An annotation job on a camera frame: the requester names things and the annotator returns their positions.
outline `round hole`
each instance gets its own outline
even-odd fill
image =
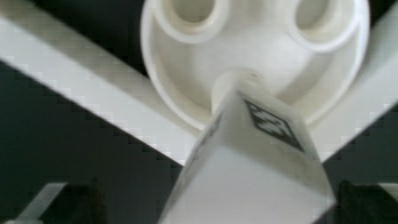
[[[324,17],[330,0],[301,0],[296,9],[296,27],[299,30],[310,29]]]
[[[170,0],[175,15],[187,23],[200,23],[209,17],[214,0]]]

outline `white plastic part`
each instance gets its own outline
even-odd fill
[[[195,11],[200,8],[209,8],[209,14],[195,15],[200,17],[196,22],[187,21],[180,17],[184,8],[189,7]],[[154,15],[159,27],[170,37],[187,44],[196,44],[207,41],[218,34],[228,15],[228,0],[155,0]]]
[[[398,202],[398,184],[395,183],[379,183],[378,186]]]
[[[280,0],[275,16],[298,45],[314,52],[330,52],[354,35],[360,0]]]
[[[308,224],[333,205],[301,118],[237,82],[202,132],[159,224]]]
[[[155,91],[180,119],[202,130],[211,119],[212,84],[227,71],[244,68],[262,76],[269,95],[312,124],[354,79],[367,46],[367,1],[354,0],[354,32],[328,53],[303,47],[285,34],[275,16],[278,1],[228,0],[223,29],[193,45],[163,31],[154,19],[155,4],[157,0],[147,0],[141,12],[141,53]]]
[[[13,221],[6,221],[4,224],[42,224],[38,217],[52,203],[52,200],[61,192],[67,183],[49,183],[40,189],[33,200],[15,218]]]

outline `black object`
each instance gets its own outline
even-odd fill
[[[145,74],[140,54],[143,0],[29,0]]]
[[[378,186],[339,185],[339,224],[395,224],[398,202]]]
[[[38,220],[45,224],[106,224],[104,200],[97,185],[67,185]]]

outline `dark gray surface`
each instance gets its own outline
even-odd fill
[[[108,223],[154,224],[180,166],[0,64],[0,223],[47,182],[104,193]]]

